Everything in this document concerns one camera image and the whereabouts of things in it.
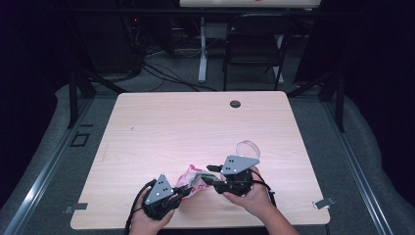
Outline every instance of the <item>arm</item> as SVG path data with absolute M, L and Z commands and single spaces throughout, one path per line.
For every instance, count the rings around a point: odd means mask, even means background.
M 259 173 L 255 166 L 251 169 Z M 255 173 L 253 173 L 253 179 L 261 180 Z M 245 197 L 239 197 L 227 192 L 223 193 L 223 196 L 231 203 L 243 207 L 247 212 L 259 218 L 270 235 L 299 234 L 287 218 L 272 205 L 265 186 L 254 184 L 253 189 Z
M 146 195 L 146 189 L 140 196 L 135 205 L 135 209 L 141 208 L 143 198 Z M 171 210 L 161 220 L 149 218 L 143 210 L 137 211 L 131 219 L 130 235 L 157 235 L 157 233 L 165 227 L 173 217 L 174 210 Z

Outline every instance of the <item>gray metal bracket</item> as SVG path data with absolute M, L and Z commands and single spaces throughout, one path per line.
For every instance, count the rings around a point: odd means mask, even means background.
M 161 199 L 170 197 L 174 191 L 164 174 L 161 174 L 155 186 L 152 188 L 150 195 L 147 197 L 145 204 L 149 205 Z
M 226 161 L 223 164 L 222 170 L 220 172 L 223 175 L 237 174 L 257 164 L 259 164 L 258 159 L 230 155 L 226 158 Z

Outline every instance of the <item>white table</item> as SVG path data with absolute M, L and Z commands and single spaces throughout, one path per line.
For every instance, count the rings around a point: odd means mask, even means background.
M 312 9 L 320 6 L 321 0 L 180 0 L 184 8 L 297 8 Z M 199 82 L 206 82 L 208 57 L 206 51 L 206 24 L 201 18 L 201 63 Z M 273 68 L 276 75 L 279 68 Z

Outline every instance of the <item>wood grain surface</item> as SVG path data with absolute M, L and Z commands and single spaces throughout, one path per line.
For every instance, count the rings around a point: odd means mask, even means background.
M 232 108 L 230 102 L 241 102 Z M 222 165 L 236 145 L 260 150 L 257 167 L 292 224 L 326 224 L 326 209 L 283 92 L 125 93 L 118 96 L 79 198 L 74 229 L 123 228 L 138 191 L 164 173 L 172 186 L 189 165 Z M 261 226 L 212 187 L 183 202 L 168 228 Z

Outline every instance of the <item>gray carpet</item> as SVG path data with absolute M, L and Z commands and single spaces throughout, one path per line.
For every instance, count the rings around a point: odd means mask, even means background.
M 285 79 L 280 90 L 291 91 L 295 88 L 293 79 L 300 60 L 304 38 L 297 38 L 291 44 L 287 61 L 283 69 Z M 198 84 L 198 67 L 200 55 L 194 50 L 182 50 L 183 55 L 177 52 L 175 58 L 165 53 L 155 54 L 146 58 L 146 62 L 165 72 L 172 74 L 166 68 L 183 79 Z M 223 74 L 221 68 L 221 42 L 214 42 L 208 50 L 207 82 L 215 90 L 221 90 Z M 250 70 L 250 76 L 241 77 L 247 73 L 245 70 L 230 71 L 229 90 L 272 90 L 272 72 L 263 73 L 263 70 Z M 194 91 L 193 88 L 179 84 L 162 81 L 143 70 L 134 79 L 118 82 L 120 87 L 132 92 L 150 91 Z M 120 230 L 114 231 L 75 231 L 69 226 L 71 214 L 63 213 L 66 206 L 77 202 L 77 199 L 86 180 L 89 168 L 98 149 L 107 121 L 115 103 L 116 95 L 113 91 L 100 84 L 95 84 L 97 97 L 89 102 L 83 102 L 89 107 L 85 117 L 78 124 L 74 133 L 89 134 L 84 147 L 70 147 L 66 144 L 63 150 L 62 161 L 54 172 L 46 191 L 42 195 L 33 214 L 28 217 L 22 234 L 122 234 Z M 290 99 L 300 133 L 310 156 L 317 179 L 325 197 L 332 196 L 337 202 L 332 205 L 329 212 L 331 234 L 378 234 L 373 219 L 367 210 L 365 202 L 356 187 L 356 183 L 346 160 L 346 152 L 330 116 L 327 116 L 323 105 L 317 100 L 315 94 L 318 88 L 306 92 L 305 96 Z M 31 185 L 36 180 L 42 167 L 53 158 L 61 139 L 66 135 L 69 123 L 68 88 L 64 87 L 57 93 L 59 105 L 44 139 L 27 168 L 20 185 L 0 211 L 1 231 L 6 231 Z M 356 154 L 362 169 L 378 197 L 385 216 L 392 226 L 395 234 L 415 234 L 415 210 L 401 199 L 393 190 L 392 185 L 381 168 L 381 155 L 376 139 L 360 115 L 358 109 L 349 99 L 346 99 L 345 109 L 346 136 L 353 152 Z M 325 226 L 296 226 L 301 234 L 325 234 Z M 244 230 L 164 230 L 161 234 L 266 234 L 264 229 Z

